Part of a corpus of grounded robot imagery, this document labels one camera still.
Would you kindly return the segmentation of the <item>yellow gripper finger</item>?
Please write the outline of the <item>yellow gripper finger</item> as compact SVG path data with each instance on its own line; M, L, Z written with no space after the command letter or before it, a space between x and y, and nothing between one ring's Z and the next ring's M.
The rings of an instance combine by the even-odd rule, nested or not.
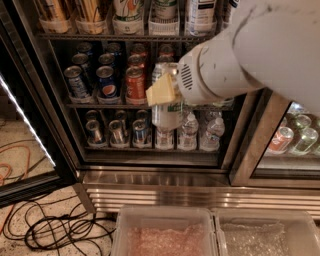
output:
M146 90L149 106L171 103L176 99L171 75L165 73Z

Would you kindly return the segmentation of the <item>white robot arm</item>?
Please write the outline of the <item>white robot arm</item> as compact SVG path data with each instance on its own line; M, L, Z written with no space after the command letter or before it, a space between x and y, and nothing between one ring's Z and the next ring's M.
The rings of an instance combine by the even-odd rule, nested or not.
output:
M230 0L231 24L147 91L150 106L206 104L261 88L320 112L320 0Z

